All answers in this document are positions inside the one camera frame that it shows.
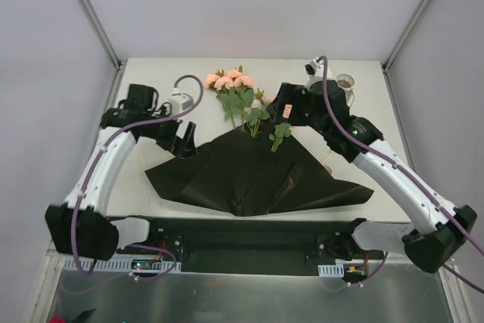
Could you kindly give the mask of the pink rose stem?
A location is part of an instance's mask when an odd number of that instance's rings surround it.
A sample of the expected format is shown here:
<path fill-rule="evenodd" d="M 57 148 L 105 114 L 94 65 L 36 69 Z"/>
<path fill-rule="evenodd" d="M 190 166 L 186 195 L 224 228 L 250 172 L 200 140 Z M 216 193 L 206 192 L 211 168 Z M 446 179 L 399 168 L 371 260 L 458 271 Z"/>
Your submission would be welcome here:
<path fill-rule="evenodd" d="M 292 104 L 286 104 L 282 113 L 282 121 L 276 126 L 272 134 L 269 135 L 269 139 L 272 141 L 271 152 L 275 153 L 283 140 L 291 135 L 289 117 L 292 111 Z"/>

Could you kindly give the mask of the pink rose bouquet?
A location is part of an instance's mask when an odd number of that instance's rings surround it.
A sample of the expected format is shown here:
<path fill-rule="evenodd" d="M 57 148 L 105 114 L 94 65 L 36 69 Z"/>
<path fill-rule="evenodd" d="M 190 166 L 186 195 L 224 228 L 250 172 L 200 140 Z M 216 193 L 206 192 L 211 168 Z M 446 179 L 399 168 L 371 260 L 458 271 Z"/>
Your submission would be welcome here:
<path fill-rule="evenodd" d="M 263 90 L 254 87 L 252 78 L 245 74 L 242 65 L 209 73 L 204 86 L 216 93 L 225 118 L 231 121 L 234 129 L 239 127 L 251 137 L 259 137 L 263 123 L 269 118 L 266 110 L 268 99 Z"/>

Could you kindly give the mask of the cream printed ribbon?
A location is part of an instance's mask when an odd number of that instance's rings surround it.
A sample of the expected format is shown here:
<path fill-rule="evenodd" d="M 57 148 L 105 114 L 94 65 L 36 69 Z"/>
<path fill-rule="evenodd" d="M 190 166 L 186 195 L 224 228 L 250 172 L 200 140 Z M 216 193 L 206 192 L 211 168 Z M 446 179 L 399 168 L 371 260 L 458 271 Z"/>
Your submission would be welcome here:
<path fill-rule="evenodd" d="M 321 165 L 324 167 L 324 169 L 329 172 L 330 174 L 333 173 L 332 168 L 329 166 L 328 161 L 333 155 L 332 151 L 328 151 L 320 160 Z"/>

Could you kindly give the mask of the black wrapping paper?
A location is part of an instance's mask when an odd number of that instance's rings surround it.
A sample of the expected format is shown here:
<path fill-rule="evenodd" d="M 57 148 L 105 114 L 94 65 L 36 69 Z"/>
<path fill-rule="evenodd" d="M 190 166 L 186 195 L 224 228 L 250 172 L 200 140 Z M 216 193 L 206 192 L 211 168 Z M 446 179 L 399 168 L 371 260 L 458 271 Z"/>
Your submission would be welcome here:
<path fill-rule="evenodd" d="M 373 190 L 335 179 L 293 136 L 271 152 L 268 133 L 258 139 L 239 129 L 146 170 L 165 200 L 230 213 L 263 216 L 366 203 Z"/>

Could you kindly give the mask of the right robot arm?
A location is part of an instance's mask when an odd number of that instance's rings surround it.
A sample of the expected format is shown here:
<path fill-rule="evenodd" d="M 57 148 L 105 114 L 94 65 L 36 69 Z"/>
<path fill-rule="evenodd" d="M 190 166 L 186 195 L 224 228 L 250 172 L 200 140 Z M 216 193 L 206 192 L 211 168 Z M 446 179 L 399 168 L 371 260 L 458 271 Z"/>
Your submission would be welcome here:
<path fill-rule="evenodd" d="M 376 126 L 350 113 L 335 81 L 318 81 L 310 88 L 285 82 L 267 111 L 277 124 L 314 129 L 333 152 L 369 175 L 410 219 L 408 224 L 354 220 L 340 239 L 345 256 L 358 258 L 366 250 L 393 252 L 434 273 L 468 240 L 476 212 L 455 206 L 409 170 Z"/>

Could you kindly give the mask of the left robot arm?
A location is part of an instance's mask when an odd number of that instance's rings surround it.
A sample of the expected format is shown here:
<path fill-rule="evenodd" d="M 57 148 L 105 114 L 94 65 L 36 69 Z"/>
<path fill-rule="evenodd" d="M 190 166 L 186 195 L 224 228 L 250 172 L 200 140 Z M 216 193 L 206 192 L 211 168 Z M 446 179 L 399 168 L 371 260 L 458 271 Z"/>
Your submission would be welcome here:
<path fill-rule="evenodd" d="M 59 204 L 51 204 L 45 221 L 58 253 L 108 261 L 116 251 L 134 244 L 144 254 L 154 253 L 160 236 L 141 217 L 122 217 L 111 222 L 107 205 L 117 177 L 140 138 L 156 142 L 175 157 L 194 157 L 195 124 L 177 135 L 182 116 L 200 100 L 172 90 L 160 104 L 157 90 L 131 84 L 127 96 L 104 112 L 95 148 L 73 190 Z"/>

